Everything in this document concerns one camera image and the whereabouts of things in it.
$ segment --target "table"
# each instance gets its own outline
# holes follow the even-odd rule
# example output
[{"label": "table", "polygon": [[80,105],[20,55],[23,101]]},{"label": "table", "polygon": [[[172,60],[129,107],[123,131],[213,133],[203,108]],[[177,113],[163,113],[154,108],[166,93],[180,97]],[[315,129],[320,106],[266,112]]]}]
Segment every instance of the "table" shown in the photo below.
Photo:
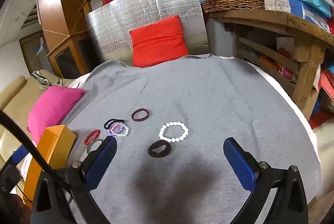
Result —
[{"label": "table", "polygon": [[[275,78],[292,98],[293,102],[309,119],[318,92],[313,88],[318,64],[324,60],[327,48],[334,48],[334,36],[319,26],[282,11],[238,10],[210,13],[210,17],[221,23],[230,23],[234,31],[233,55],[247,59]],[[276,51],[245,36],[245,26],[256,27],[278,33],[278,36],[293,37],[295,51],[293,59],[288,59]],[[273,68],[243,49],[247,45],[279,62],[298,74],[296,84],[285,79]]]}]

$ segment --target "leather couch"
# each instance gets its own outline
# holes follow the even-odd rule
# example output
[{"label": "leather couch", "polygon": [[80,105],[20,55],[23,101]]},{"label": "leather couch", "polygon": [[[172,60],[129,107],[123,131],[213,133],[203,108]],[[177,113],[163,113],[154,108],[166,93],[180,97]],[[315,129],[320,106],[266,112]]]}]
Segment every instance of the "leather couch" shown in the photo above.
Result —
[{"label": "leather couch", "polygon": [[[41,75],[48,78],[52,84],[59,81],[59,77],[51,72],[42,69]],[[69,86],[74,80],[63,79],[63,86]],[[32,140],[31,134],[27,131],[27,122],[29,113],[37,99],[44,90],[41,90],[40,83],[33,77],[18,77],[12,81],[3,91],[0,92],[0,109],[3,110]],[[0,168],[9,159],[11,154],[19,148],[21,143],[0,124]],[[24,188],[24,181],[19,182],[20,189]]]}]

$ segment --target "white bedsheet edge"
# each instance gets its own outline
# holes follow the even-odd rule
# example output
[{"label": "white bedsheet edge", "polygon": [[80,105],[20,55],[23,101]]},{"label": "white bedsheet edge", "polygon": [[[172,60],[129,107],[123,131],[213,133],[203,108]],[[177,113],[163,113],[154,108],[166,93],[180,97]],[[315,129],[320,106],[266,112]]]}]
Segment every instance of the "white bedsheet edge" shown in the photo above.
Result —
[{"label": "white bedsheet edge", "polygon": [[[222,57],[220,56],[220,58],[222,59],[237,59],[235,57]],[[275,88],[275,90],[283,97],[283,99],[285,99],[285,101],[290,105],[290,107],[293,109],[293,111],[295,112],[295,114],[297,115],[297,117],[299,118],[300,122],[303,124],[309,139],[313,145],[314,151],[318,157],[318,161],[320,162],[320,158],[319,158],[319,154],[318,154],[318,140],[317,137],[315,135],[315,133],[313,132],[310,124],[307,122],[307,119],[305,118],[305,116],[303,115],[302,111],[297,107],[297,105],[292,101],[292,99],[289,97],[289,95],[287,94],[287,92],[285,92],[285,90],[283,89],[283,87],[273,78],[271,77],[269,74],[265,73],[262,69],[260,69],[259,67],[257,67],[254,64],[251,64],[248,62],[248,64],[250,64],[252,67],[255,68],[255,70],[263,77],[266,79],[266,81],[268,83],[271,84],[271,86],[273,88]]]}]

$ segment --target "screw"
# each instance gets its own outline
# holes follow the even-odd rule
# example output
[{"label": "screw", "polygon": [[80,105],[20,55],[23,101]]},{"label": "screw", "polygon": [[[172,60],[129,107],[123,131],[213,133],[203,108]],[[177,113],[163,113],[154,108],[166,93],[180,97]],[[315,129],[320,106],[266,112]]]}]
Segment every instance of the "screw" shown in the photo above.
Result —
[{"label": "screw", "polygon": [[260,167],[267,168],[269,165],[267,162],[260,162]]},{"label": "screw", "polygon": [[298,166],[296,166],[295,164],[293,164],[293,165],[291,166],[291,169],[292,169],[293,171],[298,171]]},{"label": "screw", "polygon": [[80,161],[74,161],[73,164],[72,164],[72,167],[74,168],[78,168],[81,166],[81,162]]}]

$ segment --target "maroon hair tie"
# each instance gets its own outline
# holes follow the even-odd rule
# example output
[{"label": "maroon hair tie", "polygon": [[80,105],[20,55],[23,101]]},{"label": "maroon hair tie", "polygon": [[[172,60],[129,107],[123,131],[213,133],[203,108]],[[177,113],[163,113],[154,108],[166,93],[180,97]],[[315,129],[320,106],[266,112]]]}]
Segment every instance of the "maroon hair tie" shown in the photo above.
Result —
[{"label": "maroon hair tie", "polygon": [[[142,118],[135,118],[135,115],[136,115],[137,113],[139,113],[140,111],[144,111],[147,115],[144,116],[144,117],[142,117]],[[133,121],[137,121],[137,122],[139,122],[139,121],[144,121],[145,119],[148,119],[149,116],[150,116],[150,113],[148,112],[147,109],[145,109],[145,108],[140,108],[140,109],[138,109],[138,110],[136,110],[136,111],[134,111],[134,112],[132,113],[131,118],[132,118]]]}]

